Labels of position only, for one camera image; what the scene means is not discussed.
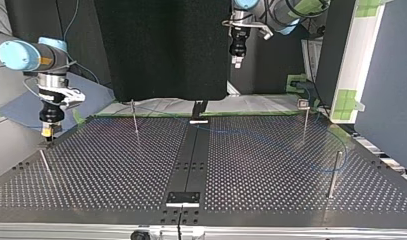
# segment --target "gray wall panel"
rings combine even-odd
[[[356,130],[407,168],[407,0],[388,3]]]

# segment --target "white panel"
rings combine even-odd
[[[378,8],[376,17],[354,18],[352,21],[343,62],[337,81],[331,113],[334,112],[339,89],[356,90],[356,101],[362,98],[366,77],[371,64],[375,42],[384,13],[384,5]],[[334,123],[355,123],[357,111],[350,120],[334,120]]]

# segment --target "metal bracket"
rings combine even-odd
[[[193,107],[193,115],[191,116],[190,124],[204,124],[208,123],[209,120],[202,117],[201,114],[206,111],[207,104],[209,102],[205,101],[196,101]]]
[[[263,23],[260,22],[252,22],[252,23],[240,23],[240,22],[234,22],[234,21],[228,21],[223,23],[224,26],[234,26],[234,27],[248,27],[248,28],[257,28],[259,29],[259,33],[262,34],[263,39],[269,40],[272,36],[274,36],[274,33],[271,31],[271,29],[266,26]]]
[[[199,192],[170,192],[167,207],[198,208],[200,206]]]

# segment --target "green tape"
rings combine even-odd
[[[288,75],[287,76],[287,87],[286,87],[286,92],[288,93],[304,93],[305,90],[303,89],[297,89],[295,87],[292,87],[290,84],[291,82],[297,81],[297,82],[306,82],[306,74],[300,74],[300,75]]]
[[[316,99],[315,102],[313,103],[314,108],[318,108],[319,104],[321,103],[321,100]]]
[[[322,10],[322,3],[319,0],[302,0],[294,7],[294,9],[302,14],[315,13]],[[300,18],[291,11],[288,15],[293,18]]]
[[[380,5],[381,0],[359,0],[356,17],[375,17],[377,16],[378,7]]]
[[[75,119],[75,122],[79,125],[85,122],[85,119],[81,117],[81,114],[78,112],[78,110],[74,109],[72,111],[73,113],[73,118]]]
[[[334,105],[333,119],[350,120],[356,107],[356,90],[341,89],[338,91],[337,100]]]

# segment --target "white wall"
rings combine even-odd
[[[0,4],[4,5],[4,0],[0,0]],[[0,107],[26,91],[22,80],[21,72],[0,68]],[[0,175],[33,154],[41,141],[37,131],[24,128],[10,120],[0,123]]]

